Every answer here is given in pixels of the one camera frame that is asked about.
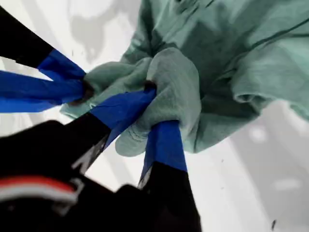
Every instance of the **mint green cloth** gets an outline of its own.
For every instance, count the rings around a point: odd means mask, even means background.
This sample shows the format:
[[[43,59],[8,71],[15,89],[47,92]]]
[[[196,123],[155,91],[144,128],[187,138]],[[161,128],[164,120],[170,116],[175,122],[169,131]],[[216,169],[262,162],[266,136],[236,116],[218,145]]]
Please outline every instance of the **mint green cloth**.
[[[146,79],[158,85],[157,97],[116,142],[121,155],[144,151],[162,120],[180,121],[190,152],[223,140],[276,99],[309,120],[309,1],[143,0],[121,61],[88,73],[95,96],[62,112],[79,117]]]

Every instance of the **green towel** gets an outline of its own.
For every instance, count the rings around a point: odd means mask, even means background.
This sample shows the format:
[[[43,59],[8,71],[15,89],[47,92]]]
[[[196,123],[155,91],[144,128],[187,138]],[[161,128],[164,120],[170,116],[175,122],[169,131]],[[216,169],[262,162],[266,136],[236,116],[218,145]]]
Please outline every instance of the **green towel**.
[[[161,120],[180,121],[190,152],[223,140],[276,99],[309,120],[309,1],[143,0],[121,61],[88,73],[94,97],[62,112],[79,117],[146,79],[158,85],[157,97],[116,142],[121,155],[144,151]]]

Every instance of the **white floor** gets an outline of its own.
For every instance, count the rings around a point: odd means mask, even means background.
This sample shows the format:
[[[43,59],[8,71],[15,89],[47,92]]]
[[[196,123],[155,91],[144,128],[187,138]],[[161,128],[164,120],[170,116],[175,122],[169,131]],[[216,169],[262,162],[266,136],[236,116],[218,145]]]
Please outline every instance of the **white floor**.
[[[2,7],[86,71],[120,58],[134,31],[139,3],[0,0]],[[36,70],[4,58],[0,69],[42,77]],[[0,114],[0,136],[48,119],[67,123],[69,119],[58,111]],[[308,142],[309,124],[278,102],[218,145],[187,154],[203,230],[269,232],[276,220],[277,232],[309,232]],[[87,175],[113,190],[125,183],[136,185],[142,161],[142,156],[117,155],[112,145]]]

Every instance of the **black plastic part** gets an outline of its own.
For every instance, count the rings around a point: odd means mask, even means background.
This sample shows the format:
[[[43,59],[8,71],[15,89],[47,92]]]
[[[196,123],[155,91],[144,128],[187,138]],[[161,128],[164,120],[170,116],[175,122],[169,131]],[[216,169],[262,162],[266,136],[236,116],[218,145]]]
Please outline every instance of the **black plastic part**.
[[[156,225],[160,231],[200,232],[200,216],[191,191],[188,173],[154,162],[146,174],[142,191],[166,207]]]
[[[0,6],[0,56],[37,68],[54,49]]]
[[[70,175],[64,173],[70,173],[72,164],[91,147],[105,142],[109,134],[108,127],[87,113],[66,126],[48,121],[3,137],[0,139],[0,177],[43,174],[68,180]],[[92,162],[99,154],[94,155]]]
[[[155,162],[143,190],[126,185],[113,193],[72,168],[90,148],[102,146],[109,133],[96,117],[85,114],[66,126],[49,121],[0,138],[0,178],[43,175],[68,184],[79,180],[75,189],[82,186],[77,204],[64,215],[51,200],[0,202],[1,231],[200,232],[186,172]]]

